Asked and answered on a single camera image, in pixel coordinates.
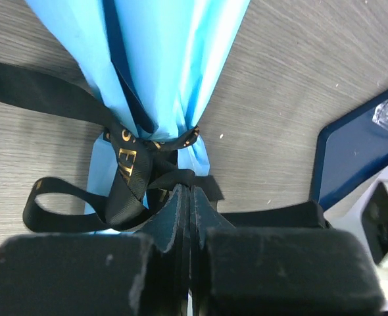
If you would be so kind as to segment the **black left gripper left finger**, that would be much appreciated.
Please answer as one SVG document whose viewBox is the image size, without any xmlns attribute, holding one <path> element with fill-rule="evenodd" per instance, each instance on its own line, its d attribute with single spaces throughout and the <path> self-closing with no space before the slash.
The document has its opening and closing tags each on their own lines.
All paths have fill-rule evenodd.
<svg viewBox="0 0 388 316">
<path fill-rule="evenodd" d="M 28 234 L 0 245 L 0 315 L 185 315 L 189 190 L 133 234 Z"/>
</svg>

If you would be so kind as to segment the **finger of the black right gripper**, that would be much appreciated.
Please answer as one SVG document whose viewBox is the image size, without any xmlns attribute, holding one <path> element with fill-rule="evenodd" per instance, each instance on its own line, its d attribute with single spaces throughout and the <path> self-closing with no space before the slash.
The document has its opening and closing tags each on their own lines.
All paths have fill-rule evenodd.
<svg viewBox="0 0 388 316">
<path fill-rule="evenodd" d="M 331 228 L 315 201 L 263 211 L 222 213 L 236 227 Z"/>
</svg>

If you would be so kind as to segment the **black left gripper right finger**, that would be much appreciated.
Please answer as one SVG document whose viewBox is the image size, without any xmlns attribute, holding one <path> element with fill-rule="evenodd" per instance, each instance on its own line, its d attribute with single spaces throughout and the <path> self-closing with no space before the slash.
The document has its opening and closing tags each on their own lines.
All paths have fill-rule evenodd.
<svg viewBox="0 0 388 316">
<path fill-rule="evenodd" d="M 236 227 L 200 188 L 190 211 L 194 315 L 381 315 L 383 291 L 351 233 Z"/>
</svg>

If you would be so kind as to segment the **black printed ribbon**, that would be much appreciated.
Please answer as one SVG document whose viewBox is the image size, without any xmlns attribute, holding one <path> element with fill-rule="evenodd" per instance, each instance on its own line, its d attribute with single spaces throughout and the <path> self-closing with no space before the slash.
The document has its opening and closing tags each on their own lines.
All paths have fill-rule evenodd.
<svg viewBox="0 0 388 316">
<path fill-rule="evenodd" d="M 196 127 L 173 140 L 144 140 L 132 134 L 108 107 L 81 87 L 48 74 L 4 63 L 0 63 L 0 102 L 103 126 L 117 162 L 107 196 L 87 192 L 60 178 L 37 180 L 22 213 L 25 226 L 32 232 L 129 230 L 156 214 L 178 184 L 202 188 L 210 201 L 223 199 L 212 176 L 198 176 L 190 169 L 177 166 L 179 150 L 192 146 L 199 138 Z M 93 208 L 93 212 L 62 215 L 47 211 L 36 199 L 41 194 L 50 193 L 80 198 Z"/>
</svg>

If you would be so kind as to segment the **large blue wrapping paper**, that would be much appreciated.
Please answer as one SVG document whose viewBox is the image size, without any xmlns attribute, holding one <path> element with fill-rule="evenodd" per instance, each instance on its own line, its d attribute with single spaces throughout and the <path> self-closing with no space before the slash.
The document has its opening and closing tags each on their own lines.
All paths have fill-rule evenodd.
<svg viewBox="0 0 388 316">
<path fill-rule="evenodd" d="M 198 123 L 216 86 L 248 1 L 29 1 L 43 25 L 78 63 L 96 98 L 132 134 L 165 142 Z M 116 173 L 105 129 L 93 144 L 85 191 L 107 196 Z M 199 135 L 177 166 L 211 176 Z M 62 215 L 93 208 L 67 194 L 37 203 Z"/>
</svg>

